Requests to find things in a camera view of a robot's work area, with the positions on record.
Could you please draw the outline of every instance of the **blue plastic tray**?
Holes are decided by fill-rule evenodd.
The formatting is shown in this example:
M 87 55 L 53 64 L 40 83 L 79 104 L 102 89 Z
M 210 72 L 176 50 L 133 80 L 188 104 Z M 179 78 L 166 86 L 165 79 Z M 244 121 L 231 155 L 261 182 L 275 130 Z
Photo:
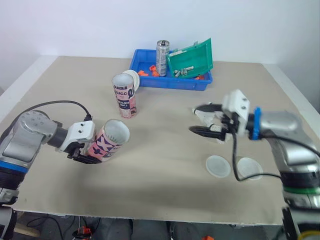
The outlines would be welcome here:
M 156 50 L 135 50 L 130 69 L 136 72 L 142 70 L 149 74 L 149 76 L 140 76 L 140 87 L 204 91 L 207 85 L 213 82 L 210 71 L 204 74 L 204 80 L 175 78 L 171 75 L 169 67 L 166 76 L 152 76 L 152 72 L 149 70 L 151 65 L 156 65 Z

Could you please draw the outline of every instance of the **robotic arm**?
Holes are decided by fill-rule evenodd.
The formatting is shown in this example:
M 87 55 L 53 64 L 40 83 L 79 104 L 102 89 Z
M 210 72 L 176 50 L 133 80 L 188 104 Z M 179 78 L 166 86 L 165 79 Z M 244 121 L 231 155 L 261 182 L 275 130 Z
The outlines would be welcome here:
M 50 120 L 44 112 L 33 110 L 20 114 L 12 124 L 12 132 L 9 133 L 9 127 L 5 131 L 7 134 L 4 133 L 0 139 L 0 238 L 4 240 L 13 237 L 17 214 L 11 207 L 2 205 L 12 205 L 17 201 L 18 187 L 41 145 L 53 146 L 56 151 L 68 153 L 67 158 L 78 162 L 101 163 L 95 157 L 81 154 L 85 143 L 95 138 L 95 124 L 90 115 L 85 121 L 64 129 L 60 122 Z
M 203 137 L 225 140 L 226 134 L 248 136 L 257 141 L 267 139 L 283 185 L 283 197 L 288 204 L 283 212 L 283 225 L 288 240 L 296 240 L 305 231 L 320 230 L 320 162 L 312 140 L 302 128 L 295 114 L 286 111 L 261 112 L 256 108 L 249 113 L 250 102 L 240 91 L 235 90 L 223 98 L 222 104 L 205 104 L 194 111 L 206 113 L 223 112 L 220 131 L 212 127 L 192 126 L 189 129 Z M 236 154 L 233 154 L 233 169 Z

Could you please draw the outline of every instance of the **pink container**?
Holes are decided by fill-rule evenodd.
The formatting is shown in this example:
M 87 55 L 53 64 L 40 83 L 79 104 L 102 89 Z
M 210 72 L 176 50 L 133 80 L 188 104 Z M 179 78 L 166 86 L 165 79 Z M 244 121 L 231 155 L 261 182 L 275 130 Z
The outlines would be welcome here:
M 86 154 L 105 162 L 112 157 L 123 144 L 129 141 L 129 128 L 120 120 L 110 119 L 100 129 Z
M 137 114 L 134 78 L 121 73 L 113 77 L 112 84 L 121 116 L 125 119 L 134 117 Z

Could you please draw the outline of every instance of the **white lid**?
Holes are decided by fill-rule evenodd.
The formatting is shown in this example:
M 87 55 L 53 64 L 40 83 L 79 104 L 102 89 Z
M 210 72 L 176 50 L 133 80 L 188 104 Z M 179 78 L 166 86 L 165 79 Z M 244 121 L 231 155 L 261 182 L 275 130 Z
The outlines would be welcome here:
M 137 91 L 137 89 L 139 88 L 140 85 L 140 77 L 138 75 L 138 73 L 134 70 L 126 70 L 123 72 L 124 74 L 129 74 L 133 77 L 133 85 L 134 85 L 134 91 Z
M 207 171 L 218 178 L 225 178 L 231 172 L 229 162 L 222 156 L 212 155 L 205 162 Z
M 262 174 L 264 172 L 261 165 L 257 161 L 255 161 L 249 157 L 241 158 L 237 164 L 237 168 L 238 168 L 239 173 L 243 177 L 247 177 L 247 176 L 253 175 L 253 174 Z M 259 180 L 261 178 L 262 178 L 262 176 L 254 176 L 249 179 Z

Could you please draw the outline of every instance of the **printed label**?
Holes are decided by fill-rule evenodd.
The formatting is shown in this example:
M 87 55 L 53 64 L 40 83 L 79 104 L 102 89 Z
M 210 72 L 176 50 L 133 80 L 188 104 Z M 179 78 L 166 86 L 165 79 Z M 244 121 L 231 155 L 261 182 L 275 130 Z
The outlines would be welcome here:
M 123 118 L 130 119 L 137 113 L 135 86 L 113 86 L 120 114 Z
M 122 145 L 110 140 L 102 128 L 96 135 L 93 142 L 87 150 L 89 156 L 103 160 L 102 158 L 110 158 Z

